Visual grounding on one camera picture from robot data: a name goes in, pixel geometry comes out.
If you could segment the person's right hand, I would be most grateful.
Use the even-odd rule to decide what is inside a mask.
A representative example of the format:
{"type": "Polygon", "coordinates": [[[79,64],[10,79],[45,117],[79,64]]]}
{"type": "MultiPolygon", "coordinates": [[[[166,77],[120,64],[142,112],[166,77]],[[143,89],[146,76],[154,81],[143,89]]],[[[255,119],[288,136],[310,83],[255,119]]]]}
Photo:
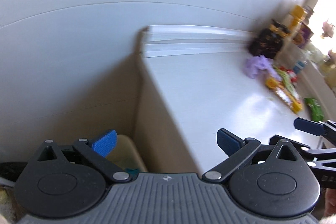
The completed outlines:
{"type": "Polygon", "coordinates": [[[330,217],[336,212],[336,190],[326,189],[324,217],[330,217]]]}

